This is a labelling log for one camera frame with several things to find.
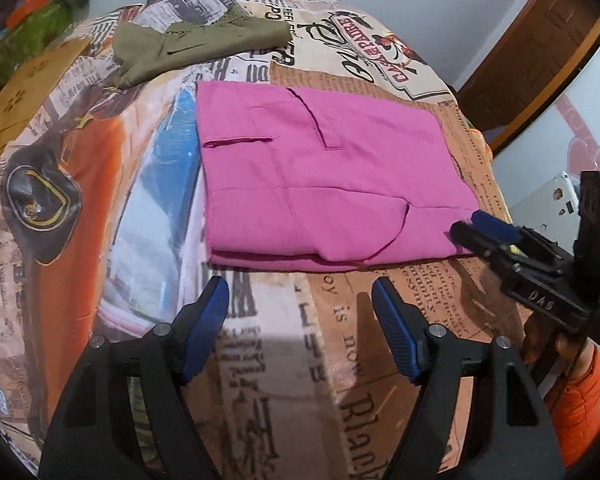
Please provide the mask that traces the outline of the orange sleeve forearm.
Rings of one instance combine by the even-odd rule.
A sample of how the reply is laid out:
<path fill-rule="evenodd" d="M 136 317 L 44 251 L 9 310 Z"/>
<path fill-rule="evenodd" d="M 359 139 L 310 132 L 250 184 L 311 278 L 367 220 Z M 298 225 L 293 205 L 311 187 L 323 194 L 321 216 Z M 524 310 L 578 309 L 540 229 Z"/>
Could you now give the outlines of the orange sleeve forearm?
<path fill-rule="evenodd" d="M 575 378 L 561 385 L 556 382 L 545 398 L 554 411 L 550 415 L 562 453 L 562 462 L 569 469 L 584 455 L 600 431 L 600 350 L 588 344 L 580 356 Z"/>

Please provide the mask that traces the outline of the right hand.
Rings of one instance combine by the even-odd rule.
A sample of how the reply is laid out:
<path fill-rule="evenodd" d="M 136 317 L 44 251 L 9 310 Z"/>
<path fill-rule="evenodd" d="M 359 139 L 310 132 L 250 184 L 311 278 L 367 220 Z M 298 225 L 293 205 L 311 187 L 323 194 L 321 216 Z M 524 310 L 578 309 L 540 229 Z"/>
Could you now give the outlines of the right hand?
<path fill-rule="evenodd" d="M 524 323 L 521 356 L 526 364 L 535 363 L 544 351 L 555 351 L 569 364 L 588 367 L 592 351 L 586 350 L 587 346 L 587 342 L 582 344 L 567 335 L 555 334 L 554 323 L 538 312 L 533 312 Z"/>

